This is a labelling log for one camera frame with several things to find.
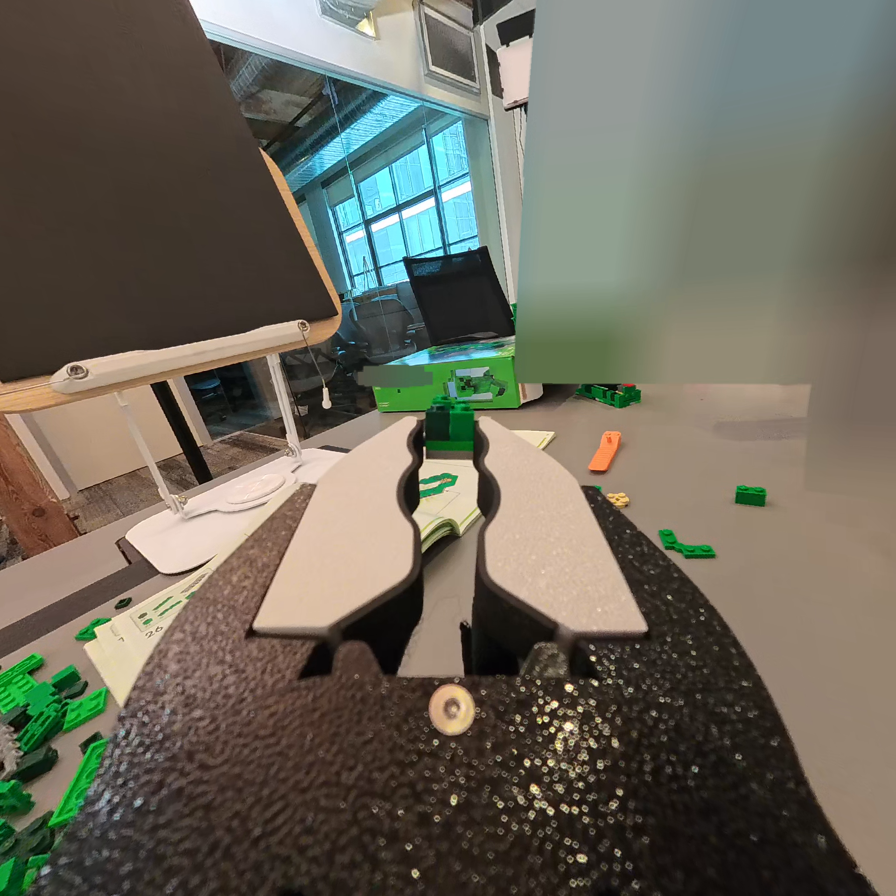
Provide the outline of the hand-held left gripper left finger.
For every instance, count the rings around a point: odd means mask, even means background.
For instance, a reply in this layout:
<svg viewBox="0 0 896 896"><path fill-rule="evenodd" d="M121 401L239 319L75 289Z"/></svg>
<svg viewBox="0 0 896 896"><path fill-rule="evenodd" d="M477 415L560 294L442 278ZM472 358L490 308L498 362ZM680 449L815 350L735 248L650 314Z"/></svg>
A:
<svg viewBox="0 0 896 896"><path fill-rule="evenodd" d="M360 641L398 674L423 609L420 502L424 423L404 417L317 482L252 624L255 634Z"/></svg>

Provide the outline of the green brick assembly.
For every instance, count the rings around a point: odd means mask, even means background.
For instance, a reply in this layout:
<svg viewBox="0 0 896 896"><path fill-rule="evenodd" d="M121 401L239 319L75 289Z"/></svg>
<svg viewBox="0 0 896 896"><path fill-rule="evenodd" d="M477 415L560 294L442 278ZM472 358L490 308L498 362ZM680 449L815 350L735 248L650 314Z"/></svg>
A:
<svg viewBox="0 0 896 896"><path fill-rule="evenodd" d="M427 457L471 458L475 426L471 402L450 396L434 397L425 415L424 441Z"/></svg>

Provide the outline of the grey desk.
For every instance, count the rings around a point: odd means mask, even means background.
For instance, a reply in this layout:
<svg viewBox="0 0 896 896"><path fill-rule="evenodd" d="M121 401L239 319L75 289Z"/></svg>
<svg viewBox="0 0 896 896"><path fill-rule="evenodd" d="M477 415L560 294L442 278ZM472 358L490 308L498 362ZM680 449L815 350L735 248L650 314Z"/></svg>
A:
<svg viewBox="0 0 896 896"><path fill-rule="evenodd" d="M648 625L516 675L255 634L315 486L162 635L25 894L876 894L711 601L581 487Z"/></svg>

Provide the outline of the green angled plate piece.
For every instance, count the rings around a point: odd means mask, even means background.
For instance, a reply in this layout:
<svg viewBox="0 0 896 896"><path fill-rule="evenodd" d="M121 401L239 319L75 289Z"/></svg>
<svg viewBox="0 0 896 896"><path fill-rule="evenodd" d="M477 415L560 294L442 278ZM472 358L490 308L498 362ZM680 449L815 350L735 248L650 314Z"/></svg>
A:
<svg viewBox="0 0 896 896"><path fill-rule="evenodd" d="M710 545L681 542L673 530L660 529L658 536L666 550L677 552L685 558L716 558L717 556L715 549Z"/></svg>

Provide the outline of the green brick model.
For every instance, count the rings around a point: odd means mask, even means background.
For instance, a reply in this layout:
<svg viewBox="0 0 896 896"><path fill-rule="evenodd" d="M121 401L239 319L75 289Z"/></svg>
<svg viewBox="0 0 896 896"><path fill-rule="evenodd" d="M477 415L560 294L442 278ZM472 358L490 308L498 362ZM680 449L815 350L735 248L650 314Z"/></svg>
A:
<svg viewBox="0 0 896 896"><path fill-rule="evenodd" d="M580 385L574 394L617 409L638 404L642 400L641 390L633 384Z"/></svg>

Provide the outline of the black table leg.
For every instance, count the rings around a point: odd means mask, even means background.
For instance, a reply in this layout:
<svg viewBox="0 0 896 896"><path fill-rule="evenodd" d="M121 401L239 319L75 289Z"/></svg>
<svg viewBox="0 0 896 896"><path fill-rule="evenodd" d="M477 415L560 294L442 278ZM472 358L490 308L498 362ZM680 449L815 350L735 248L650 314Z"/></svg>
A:
<svg viewBox="0 0 896 896"><path fill-rule="evenodd" d="M193 473L197 484L204 485L213 480L213 476L207 465L199 444L193 435L185 418L184 412L178 403L173 390L168 382L151 384L151 390L160 404L162 412L168 421L175 436L186 463Z"/></svg>

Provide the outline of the green toy box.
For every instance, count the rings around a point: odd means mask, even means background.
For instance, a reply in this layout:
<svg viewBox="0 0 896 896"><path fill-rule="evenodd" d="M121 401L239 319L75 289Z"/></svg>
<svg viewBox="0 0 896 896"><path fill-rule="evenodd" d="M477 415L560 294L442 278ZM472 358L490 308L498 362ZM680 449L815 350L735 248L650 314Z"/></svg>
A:
<svg viewBox="0 0 896 896"><path fill-rule="evenodd" d="M366 367L359 381L381 412L425 411L440 397L474 409L517 409L541 398L544 387L517 379L514 356L514 337L431 347Z"/></svg>

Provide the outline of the grey office chair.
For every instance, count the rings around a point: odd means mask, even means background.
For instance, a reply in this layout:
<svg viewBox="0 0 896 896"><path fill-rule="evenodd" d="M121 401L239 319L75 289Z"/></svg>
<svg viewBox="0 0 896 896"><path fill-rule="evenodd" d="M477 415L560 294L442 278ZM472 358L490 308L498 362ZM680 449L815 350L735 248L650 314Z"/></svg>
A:
<svg viewBox="0 0 896 896"><path fill-rule="evenodd" d="M416 353L420 309L408 281L369 290L343 313L340 333L352 360L388 364Z"/></svg>

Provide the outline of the loose instruction sheet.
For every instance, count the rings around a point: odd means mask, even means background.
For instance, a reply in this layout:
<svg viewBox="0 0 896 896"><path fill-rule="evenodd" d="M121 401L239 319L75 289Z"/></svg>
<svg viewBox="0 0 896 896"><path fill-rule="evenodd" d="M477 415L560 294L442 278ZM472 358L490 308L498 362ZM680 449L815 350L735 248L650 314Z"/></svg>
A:
<svg viewBox="0 0 896 896"><path fill-rule="evenodd" d="M84 646L111 696L122 708L156 643L215 566L208 563L100 625Z"/></svg>

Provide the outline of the wooden white tablet stand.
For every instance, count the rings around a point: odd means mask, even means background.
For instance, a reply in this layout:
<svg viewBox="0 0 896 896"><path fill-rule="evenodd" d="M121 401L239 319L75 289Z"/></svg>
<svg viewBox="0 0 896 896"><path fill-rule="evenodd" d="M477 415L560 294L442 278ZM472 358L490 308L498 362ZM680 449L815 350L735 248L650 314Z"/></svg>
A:
<svg viewBox="0 0 896 896"><path fill-rule="evenodd" d="M287 351L308 350L330 339L342 321L341 304L285 177L265 152L262 156L310 254L311 284L323 287L326 305L334 313L331 317L316 322L297 318L215 340L73 362L49 377L2 385L3 414L32 412L104 394L115 395L165 506L132 527L126 533L126 540L164 575L189 573L225 553L262 520L264 505L273 511L295 487L315 484L340 459L339 454L323 449L302 450L280 356ZM126 390L259 357L266 360L286 427L285 454L196 497L174 494L168 489L140 432Z"/></svg>

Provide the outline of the grid pane window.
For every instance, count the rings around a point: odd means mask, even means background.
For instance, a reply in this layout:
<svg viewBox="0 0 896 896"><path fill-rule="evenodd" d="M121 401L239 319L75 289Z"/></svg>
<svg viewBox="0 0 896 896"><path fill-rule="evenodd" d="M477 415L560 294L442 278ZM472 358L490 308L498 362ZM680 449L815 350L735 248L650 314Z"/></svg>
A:
<svg viewBox="0 0 896 896"><path fill-rule="evenodd" d="M324 191L349 289L360 293L407 279L404 258L433 258L480 245L460 119L413 137L408 151L366 176L349 174Z"/></svg>

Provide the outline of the pile of green bricks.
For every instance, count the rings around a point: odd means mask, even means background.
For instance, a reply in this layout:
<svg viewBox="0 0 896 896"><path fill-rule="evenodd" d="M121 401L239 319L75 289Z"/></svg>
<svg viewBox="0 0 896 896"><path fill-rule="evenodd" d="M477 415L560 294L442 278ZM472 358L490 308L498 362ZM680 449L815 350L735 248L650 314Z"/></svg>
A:
<svg viewBox="0 0 896 896"><path fill-rule="evenodd" d="M100 732L79 744L81 759L56 807L17 827L13 819L34 810L28 784L48 775L59 761L56 740L95 721L106 712L108 689L87 692L76 666L50 679L34 673L43 665L38 653L2 672L1 724L1 893L25 894L39 878L65 829L84 805L107 738Z"/></svg>

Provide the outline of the wooden post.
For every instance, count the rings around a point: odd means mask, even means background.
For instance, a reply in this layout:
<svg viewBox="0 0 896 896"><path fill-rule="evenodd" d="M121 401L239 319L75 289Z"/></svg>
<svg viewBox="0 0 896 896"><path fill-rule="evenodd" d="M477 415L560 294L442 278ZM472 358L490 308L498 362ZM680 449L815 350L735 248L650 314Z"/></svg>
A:
<svg viewBox="0 0 896 896"><path fill-rule="evenodd" d="M1 513L27 557L80 536L4 414L1 415Z"/></svg>

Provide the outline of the white wall panel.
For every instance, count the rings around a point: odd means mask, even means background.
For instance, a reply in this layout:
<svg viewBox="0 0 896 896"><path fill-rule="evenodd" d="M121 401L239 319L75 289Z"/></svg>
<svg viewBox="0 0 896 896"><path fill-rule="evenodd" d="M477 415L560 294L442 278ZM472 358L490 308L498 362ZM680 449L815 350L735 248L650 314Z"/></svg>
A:
<svg viewBox="0 0 896 896"><path fill-rule="evenodd" d="M524 37L497 50L504 110L510 111L528 104L532 44L532 37Z"/></svg>

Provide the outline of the wall air vent grille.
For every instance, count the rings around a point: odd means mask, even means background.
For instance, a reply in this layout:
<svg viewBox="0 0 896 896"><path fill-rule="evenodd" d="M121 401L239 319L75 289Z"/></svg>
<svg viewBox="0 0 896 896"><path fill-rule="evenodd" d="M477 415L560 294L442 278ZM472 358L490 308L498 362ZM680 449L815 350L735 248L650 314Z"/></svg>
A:
<svg viewBox="0 0 896 896"><path fill-rule="evenodd" d="M481 84L473 3L417 1L414 7L424 77L456 91L478 96Z"/></svg>

